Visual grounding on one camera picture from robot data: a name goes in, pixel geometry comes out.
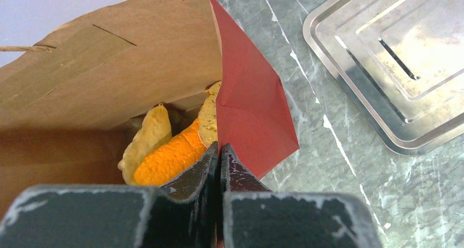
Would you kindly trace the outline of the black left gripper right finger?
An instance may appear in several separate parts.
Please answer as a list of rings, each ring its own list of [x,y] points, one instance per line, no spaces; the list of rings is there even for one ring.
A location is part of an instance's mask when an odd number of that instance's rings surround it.
[[[224,247],[381,247],[368,208],[345,193],[273,192],[221,149]]]

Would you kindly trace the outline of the metal baking tray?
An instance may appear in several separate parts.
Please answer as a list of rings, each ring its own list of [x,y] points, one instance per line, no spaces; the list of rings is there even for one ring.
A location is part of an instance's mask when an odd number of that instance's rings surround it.
[[[327,0],[303,36],[390,150],[463,134],[463,0]]]

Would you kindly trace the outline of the red brown paper bag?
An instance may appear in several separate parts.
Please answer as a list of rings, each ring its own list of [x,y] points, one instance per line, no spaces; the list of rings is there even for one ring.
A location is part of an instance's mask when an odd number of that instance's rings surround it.
[[[37,184],[122,183],[129,122],[218,96],[220,144],[263,177],[299,148],[282,82],[216,0],[127,0],[71,20],[1,68],[1,213]]]

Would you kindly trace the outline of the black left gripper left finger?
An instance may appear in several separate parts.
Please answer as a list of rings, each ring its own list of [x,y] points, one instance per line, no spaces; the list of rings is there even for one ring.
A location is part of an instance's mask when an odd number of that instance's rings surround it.
[[[38,185],[1,221],[1,247],[212,247],[216,143],[162,187]]]

